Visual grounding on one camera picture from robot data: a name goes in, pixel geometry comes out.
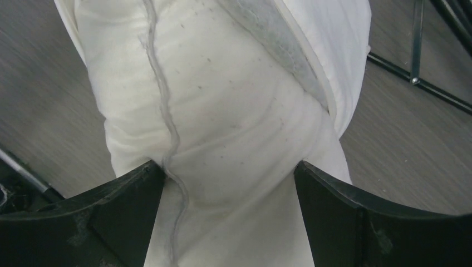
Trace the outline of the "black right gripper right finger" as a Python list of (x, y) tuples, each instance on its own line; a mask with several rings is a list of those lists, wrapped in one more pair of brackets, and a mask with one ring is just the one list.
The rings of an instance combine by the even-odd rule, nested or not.
[(302, 161), (294, 181), (315, 266), (470, 266), (471, 215), (401, 205)]

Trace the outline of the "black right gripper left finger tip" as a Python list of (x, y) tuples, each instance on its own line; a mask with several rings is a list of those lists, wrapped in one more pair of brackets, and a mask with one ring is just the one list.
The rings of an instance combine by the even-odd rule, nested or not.
[(147, 162), (35, 212), (1, 216), (2, 266), (143, 266), (165, 174)]

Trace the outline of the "grey cream ruffled pillowcase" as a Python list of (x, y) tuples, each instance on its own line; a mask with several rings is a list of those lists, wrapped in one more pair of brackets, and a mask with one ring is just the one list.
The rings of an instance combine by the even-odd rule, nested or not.
[[(56, 1), (84, 64), (90, 42), (106, 47), (151, 35), (157, 15), (145, 1)], [(348, 128), (361, 92), (371, 9), (368, 1), (202, 1), (220, 9), (329, 112), (338, 135)]]

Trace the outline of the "white pillow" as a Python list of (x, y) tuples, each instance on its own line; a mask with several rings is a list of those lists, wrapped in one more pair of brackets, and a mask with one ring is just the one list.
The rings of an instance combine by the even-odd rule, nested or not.
[(313, 266), (302, 160), (350, 181), (322, 106), (216, 1), (77, 1), (116, 176), (168, 176), (145, 266)]

